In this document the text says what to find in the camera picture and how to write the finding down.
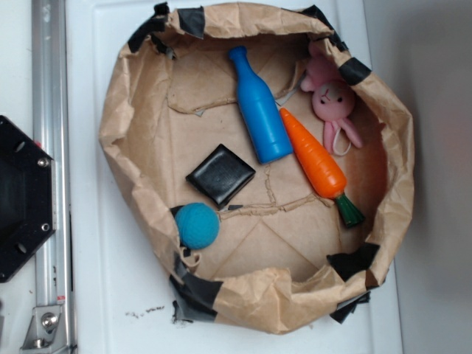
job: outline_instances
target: toy carrot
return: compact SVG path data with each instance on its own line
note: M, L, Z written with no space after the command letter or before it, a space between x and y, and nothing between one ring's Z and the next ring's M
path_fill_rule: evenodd
M333 157L289 111L281 108L280 115L295 155L315 191L336 202L346 227L364 221L365 217L344 194L347 179Z

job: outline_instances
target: teal ball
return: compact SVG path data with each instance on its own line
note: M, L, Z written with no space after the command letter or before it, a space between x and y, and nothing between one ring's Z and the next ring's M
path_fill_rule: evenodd
M183 206L176 214L180 240L189 249L204 249L215 241L220 231L216 212L203 203Z

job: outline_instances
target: pink bunny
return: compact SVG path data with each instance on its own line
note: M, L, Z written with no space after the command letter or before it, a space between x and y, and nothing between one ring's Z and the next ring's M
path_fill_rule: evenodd
M362 139L354 124L347 118L354 109L355 93L346 84L336 66L331 63L318 49L314 42L310 42L308 51L311 59L308 62L306 77L301 89L312 92L311 103L315 114L324 120L323 145L329 153L344 155L336 150L336 140L341 129L344 129L349 140L357 148L362 147Z

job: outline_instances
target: black tape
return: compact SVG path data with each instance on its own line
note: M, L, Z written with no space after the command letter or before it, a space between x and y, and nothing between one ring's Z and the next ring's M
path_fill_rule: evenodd
M192 255L192 250L185 248L182 254L184 255L184 257L190 257Z
M339 67L342 78L351 86L361 83L371 72L372 70L356 58L350 58Z
M228 205L228 210L238 210L244 207L244 205Z
M175 271L184 284L170 276L178 305L174 316L179 320L214 321L218 313L212 308L223 282L196 277L187 270L179 256L176 256Z
M341 52L348 49L346 43L341 40L338 33L334 30L333 26L331 26L324 13L317 6L313 5L308 9L304 9L301 14L319 19L330 30L334 31L334 33L328 37L331 44L336 46Z
M179 284L174 277L170 278L170 284L176 300L173 303L175 320L179 321L202 321L214 322L216 315L215 310L203 306L200 302L195 301L189 296L184 287Z
M180 209L182 209L183 205L178 205L173 208L170 208L170 212L172 212L172 216L175 217Z
M156 49L159 53L167 54L167 46L162 43L162 41L157 38L153 33L150 34L150 39L152 40L154 46L156 46Z
M367 304L370 301L370 291L363 293L350 300L342 302L338 305L338 309L330 314L330 317L338 323L343 323L344 320L351 314L354 313L355 308L359 304Z
M344 281L347 281L352 275L359 271L366 271L370 268L379 248L379 245L364 243L352 254L334 254L332 256L327 256L327 261L339 276Z
M202 6L195 9L177 10L180 28L197 38L203 39L205 30L205 12Z
M154 7L154 15L139 26L128 40L128 46L132 53L136 53L139 48L141 48L142 42L144 42L146 37L152 32L164 32L168 13L169 7L167 6L167 2L157 4Z

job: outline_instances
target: black square object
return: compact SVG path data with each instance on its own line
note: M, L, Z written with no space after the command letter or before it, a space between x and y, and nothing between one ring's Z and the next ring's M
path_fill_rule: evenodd
M255 173L235 153L219 144L185 179L221 209L253 179Z

